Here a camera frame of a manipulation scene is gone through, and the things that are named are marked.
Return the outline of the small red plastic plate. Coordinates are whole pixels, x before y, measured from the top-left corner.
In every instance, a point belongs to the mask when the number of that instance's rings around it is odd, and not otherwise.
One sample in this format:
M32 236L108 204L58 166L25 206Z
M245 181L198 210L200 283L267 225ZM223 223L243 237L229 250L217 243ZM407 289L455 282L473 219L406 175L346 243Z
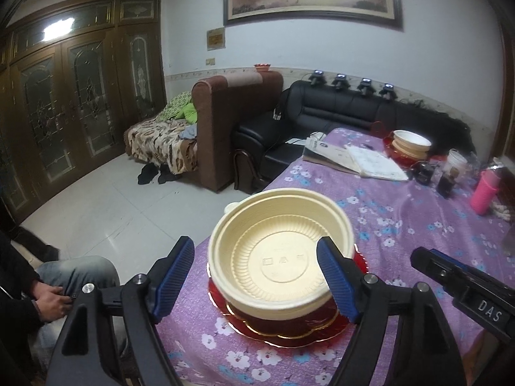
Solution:
M238 322L242 322L253 333L262 336L276 336L285 339L300 339L318 333L332 326L347 326L347 317L337 309L333 299L304 316L289 320L265 320L245 314L227 303L226 309Z

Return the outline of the large red plastic plate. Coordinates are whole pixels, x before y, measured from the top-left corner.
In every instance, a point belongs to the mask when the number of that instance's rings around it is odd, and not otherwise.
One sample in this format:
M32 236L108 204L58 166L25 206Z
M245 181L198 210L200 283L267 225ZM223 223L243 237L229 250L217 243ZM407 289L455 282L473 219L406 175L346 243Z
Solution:
M208 295L212 304L240 335L281 349L301 349L342 334L350 325L333 299L306 316L288 321L269 321L248 316L232 307L218 291L207 266Z

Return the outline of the beige plastic bowl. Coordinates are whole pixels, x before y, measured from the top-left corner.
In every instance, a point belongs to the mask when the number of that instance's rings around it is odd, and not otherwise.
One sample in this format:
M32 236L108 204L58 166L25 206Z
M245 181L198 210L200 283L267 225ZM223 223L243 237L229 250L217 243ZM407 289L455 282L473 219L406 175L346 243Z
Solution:
M207 253L211 280L247 316L306 316L332 297L317 259L323 237L353 258L351 222L325 195L300 188L254 194L228 206L213 230Z

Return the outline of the stack of beige bowls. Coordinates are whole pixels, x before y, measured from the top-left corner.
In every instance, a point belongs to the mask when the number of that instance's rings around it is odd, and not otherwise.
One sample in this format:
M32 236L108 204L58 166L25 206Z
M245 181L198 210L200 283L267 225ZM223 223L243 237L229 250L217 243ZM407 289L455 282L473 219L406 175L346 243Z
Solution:
M392 146L411 159L424 161L428 157L432 143L417 133L395 130L393 131Z

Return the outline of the seated person in jeans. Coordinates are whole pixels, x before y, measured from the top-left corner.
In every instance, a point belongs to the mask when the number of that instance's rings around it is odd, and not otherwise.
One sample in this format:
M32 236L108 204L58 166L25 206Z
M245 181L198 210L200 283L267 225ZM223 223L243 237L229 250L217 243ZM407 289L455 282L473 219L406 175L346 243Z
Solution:
M1 237L1 384L30 385L48 370L75 298L87 283L120 285L112 262L100 256L45 262L38 268Z

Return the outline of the pink knit-sleeved bottle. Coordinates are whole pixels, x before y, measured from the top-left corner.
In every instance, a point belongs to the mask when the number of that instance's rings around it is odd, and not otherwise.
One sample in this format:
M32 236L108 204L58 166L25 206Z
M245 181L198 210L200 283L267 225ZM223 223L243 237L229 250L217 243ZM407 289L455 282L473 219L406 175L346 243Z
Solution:
M471 208L478 215L484 215L497 195L500 185L498 174L487 169L481 173L476 190L471 196Z

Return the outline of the black stamp with cork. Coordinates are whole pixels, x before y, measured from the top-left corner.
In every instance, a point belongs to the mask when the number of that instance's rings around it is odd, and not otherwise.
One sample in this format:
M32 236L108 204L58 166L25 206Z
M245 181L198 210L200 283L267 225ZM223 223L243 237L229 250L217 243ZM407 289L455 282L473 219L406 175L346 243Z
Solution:
M449 199L451 192L456 184L456 179L459 176L459 170L456 167L451 167L450 170L444 172L436 185L436 192L444 199Z

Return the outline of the white plastic jar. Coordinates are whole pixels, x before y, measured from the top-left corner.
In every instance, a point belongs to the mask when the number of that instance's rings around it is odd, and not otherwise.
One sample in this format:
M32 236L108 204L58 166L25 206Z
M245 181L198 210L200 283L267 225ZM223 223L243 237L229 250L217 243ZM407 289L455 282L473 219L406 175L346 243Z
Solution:
M456 149L450 149L444 162L443 173L447 175L453 173L455 180L461 182L466 177L468 171L469 163L465 157Z

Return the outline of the white paper document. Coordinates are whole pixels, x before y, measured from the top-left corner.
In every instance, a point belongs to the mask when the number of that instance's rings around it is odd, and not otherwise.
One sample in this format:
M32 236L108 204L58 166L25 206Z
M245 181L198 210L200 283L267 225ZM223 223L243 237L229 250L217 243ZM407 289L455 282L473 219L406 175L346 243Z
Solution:
M347 151L358 166L360 175L372 179L408 181L408 176L395 161L382 153L348 145Z

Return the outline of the brown envelope with papers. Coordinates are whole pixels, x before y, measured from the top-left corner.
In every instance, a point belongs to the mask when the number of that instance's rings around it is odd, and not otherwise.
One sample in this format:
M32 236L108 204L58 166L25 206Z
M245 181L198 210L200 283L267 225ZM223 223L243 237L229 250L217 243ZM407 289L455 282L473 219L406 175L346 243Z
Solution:
M353 156L344 147L327 144L321 140L308 138L304 143L303 160L328 166L334 170L360 175L361 169Z

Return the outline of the black device on sofa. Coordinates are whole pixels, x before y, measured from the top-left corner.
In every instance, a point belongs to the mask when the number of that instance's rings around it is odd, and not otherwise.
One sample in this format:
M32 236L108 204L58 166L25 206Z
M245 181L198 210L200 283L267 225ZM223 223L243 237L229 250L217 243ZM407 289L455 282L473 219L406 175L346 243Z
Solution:
M390 83L385 83L379 92L379 95L387 101L395 101L398 96L395 92L395 87Z
M357 86L357 90L360 92L362 97L370 97L376 93L370 78L363 78L360 81L359 86Z
M314 70L309 77L310 86L324 86L326 84L325 73L321 70Z
M348 90L351 86L347 79L347 75L342 73L337 74L332 81L332 87L336 92Z

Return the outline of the black clothes on floor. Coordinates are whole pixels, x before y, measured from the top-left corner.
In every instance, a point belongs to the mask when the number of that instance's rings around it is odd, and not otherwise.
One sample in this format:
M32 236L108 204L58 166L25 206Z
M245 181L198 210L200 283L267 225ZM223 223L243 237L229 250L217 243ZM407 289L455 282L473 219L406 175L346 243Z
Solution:
M155 164L149 163L142 167L141 172L137 177L137 183L139 185L147 185L151 183L155 177L158 178L159 185L166 182L176 181L180 178L179 175L170 171L167 164L156 166Z

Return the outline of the black leather sofa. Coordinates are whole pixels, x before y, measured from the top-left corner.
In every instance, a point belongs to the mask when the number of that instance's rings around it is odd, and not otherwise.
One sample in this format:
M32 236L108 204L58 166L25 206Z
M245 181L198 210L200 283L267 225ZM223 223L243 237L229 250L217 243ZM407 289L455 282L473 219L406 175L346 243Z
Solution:
M262 190L302 155L302 147L289 140L338 128L380 139L395 130L418 133L431 141L432 155L452 148L464 154L476 151L468 124L447 113L298 80L281 93L273 110L244 120L232 132L235 188Z

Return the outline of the patterned blanket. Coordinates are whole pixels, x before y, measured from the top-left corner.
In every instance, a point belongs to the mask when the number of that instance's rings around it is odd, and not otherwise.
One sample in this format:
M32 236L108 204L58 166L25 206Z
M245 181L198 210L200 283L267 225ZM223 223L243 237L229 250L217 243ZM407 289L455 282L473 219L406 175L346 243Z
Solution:
M123 135L126 154L137 161L155 166L167 165L175 175L195 172L198 167L197 141L182 139L189 126L186 120L144 120L128 128Z

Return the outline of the small wall plaque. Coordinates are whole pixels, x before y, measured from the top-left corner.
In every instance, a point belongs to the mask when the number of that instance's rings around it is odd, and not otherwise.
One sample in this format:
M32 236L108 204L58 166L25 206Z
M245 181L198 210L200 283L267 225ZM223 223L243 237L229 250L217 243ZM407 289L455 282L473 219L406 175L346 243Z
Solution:
M215 51L225 48L225 28L217 28L206 32L207 51Z

